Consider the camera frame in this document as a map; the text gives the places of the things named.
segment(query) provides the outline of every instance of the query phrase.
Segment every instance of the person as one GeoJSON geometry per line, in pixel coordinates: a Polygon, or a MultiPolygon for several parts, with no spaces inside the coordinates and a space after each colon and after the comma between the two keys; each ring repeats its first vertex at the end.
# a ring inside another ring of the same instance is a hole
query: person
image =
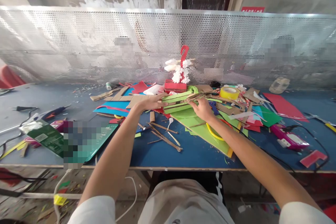
{"type": "MultiPolygon", "coordinates": [[[[68,223],[115,223],[115,200],[130,166],[134,135],[145,110],[166,106],[156,95],[135,105],[116,132],[92,172],[68,223]]],[[[254,143],[214,116],[205,98],[191,102],[197,116],[206,121],[232,148],[248,171],[270,192],[282,209],[279,223],[333,223],[306,190],[282,166],[254,143]]],[[[156,185],[138,223],[234,223],[216,193],[191,179],[169,179],[156,185]]]]}

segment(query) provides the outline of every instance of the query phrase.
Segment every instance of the red sign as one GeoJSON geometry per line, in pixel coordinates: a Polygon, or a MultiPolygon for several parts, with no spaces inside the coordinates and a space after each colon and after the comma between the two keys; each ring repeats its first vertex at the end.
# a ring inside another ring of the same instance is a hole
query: red sign
{"type": "Polygon", "coordinates": [[[265,7],[242,7],[243,12],[264,12],[265,7]]]}

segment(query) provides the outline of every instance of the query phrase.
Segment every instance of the yellow ring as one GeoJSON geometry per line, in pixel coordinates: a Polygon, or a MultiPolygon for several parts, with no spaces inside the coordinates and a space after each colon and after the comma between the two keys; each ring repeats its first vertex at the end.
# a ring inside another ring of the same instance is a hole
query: yellow ring
{"type": "Polygon", "coordinates": [[[123,119],[124,117],[120,117],[120,116],[117,116],[117,115],[114,115],[115,118],[117,119],[123,119]]]}
{"type": "Polygon", "coordinates": [[[211,129],[211,127],[210,127],[210,125],[209,125],[208,123],[206,123],[206,126],[208,127],[208,130],[209,130],[209,132],[210,132],[211,135],[213,135],[213,136],[214,136],[215,138],[217,138],[218,140],[224,141],[223,138],[217,136],[214,132],[212,132],[212,129],[211,129]]]}

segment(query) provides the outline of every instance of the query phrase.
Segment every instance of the white sleeve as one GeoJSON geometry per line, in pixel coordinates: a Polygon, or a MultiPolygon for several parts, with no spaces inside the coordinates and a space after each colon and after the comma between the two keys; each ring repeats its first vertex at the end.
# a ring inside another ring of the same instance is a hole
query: white sleeve
{"type": "Polygon", "coordinates": [[[283,206],[279,224],[334,224],[315,207],[302,202],[290,202],[283,206]]]}
{"type": "Polygon", "coordinates": [[[110,196],[96,196],[84,201],[70,217],[68,224],[115,224],[116,209],[110,196]]]}

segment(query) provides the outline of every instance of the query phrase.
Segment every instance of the black power cord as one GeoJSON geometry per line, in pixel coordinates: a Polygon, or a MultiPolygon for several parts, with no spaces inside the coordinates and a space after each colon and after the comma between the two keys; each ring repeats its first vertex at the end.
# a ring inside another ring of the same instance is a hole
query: black power cord
{"type": "MultiPolygon", "coordinates": [[[[246,137],[248,140],[250,140],[252,142],[252,139],[250,139],[248,136],[246,136],[244,133],[243,133],[243,130],[242,130],[242,127],[240,129],[238,129],[237,127],[231,125],[233,128],[235,128],[236,130],[239,131],[239,133],[241,135],[243,135],[244,137],[246,137]]],[[[285,161],[283,161],[282,159],[274,156],[273,154],[269,153],[268,151],[266,151],[265,149],[259,147],[261,150],[263,150],[266,154],[268,154],[269,156],[271,156],[273,159],[277,160],[277,161],[280,161],[281,163],[283,163],[285,166],[287,166],[292,172],[293,172],[293,176],[296,177],[296,172],[294,171],[294,169],[289,165],[287,164],[285,161]]]]}
{"type": "Polygon", "coordinates": [[[35,181],[42,181],[42,180],[47,180],[47,178],[27,178],[27,177],[23,177],[20,174],[17,173],[13,173],[13,172],[9,172],[9,171],[0,171],[0,174],[7,174],[7,175],[11,175],[14,176],[14,178],[3,178],[1,180],[15,180],[15,179],[21,179],[23,181],[26,181],[28,183],[33,183],[35,181]]]}
{"type": "MultiPolygon", "coordinates": [[[[38,109],[37,107],[20,107],[20,106],[16,107],[15,110],[16,110],[16,111],[19,111],[19,112],[24,111],[24,110],[29,110],[28,118],[27,118],[26,120],[24,120],[24,121],[19,125],[19,127],[21,127],[26,121],[28,121],[29,118],[31,117],[32,112],[35,111],[35,110],[37,110],[37,109],[38,109]]],[[[16,138],[19,138],[19,137],[21,137],[21,136],[23,136],[23,135],[24,135],[24,133],[20,131],[20,133],[19,133],[18,136],[15,136],[15,137],[13,137],[13,138],[10,138],[10,139],[6,140],[3,144],[0,145],[0,148],[2,147],[2,154],[0,155],[0,159],[4,156],[4,154],[5,154],[5,152],[6,152],[6,143],[8,143],[8,142],[10,142],[10,141],[12,141],[12,140],[14,140],[14,139],[16,139],[16,138]]]]}
{"type": "Polygon", "coordinates": [[[307,132],[308,132],[308,134],[309,135],[311,135],[311,137],[312,138],[314,138],[315,139],[315,141],[321,146],[321,148],[324,150],[324,152],[325,152],[325,154],[326,154],[326,156],[327,156],[327,158],[325,159],[325,161],[321,164],[321,165],[319,165],[319,166],[317,166],[315,169],[314,169],[314,173],[316,173],[318,170],[320,170],[326,163],[328,163],[328,161],[329,161],[329,159],[330,159],[330,156],[329,156],[329,153],[328,153],[328,151],[326,150],[326,148],[321,144],[321,142],[307,129],[307,128],[305,128],[305,127],[303,127],[303,126],[301,126],[301,125],[291,125],[291,126],[287,126],[287,127],[285,127],[285,128],[283,128],[282,130],[284,131],[284,132],[291,132],[294,128],[296,128],[296,127],[301,127],[301,128],[304,128],[307,132]]]}

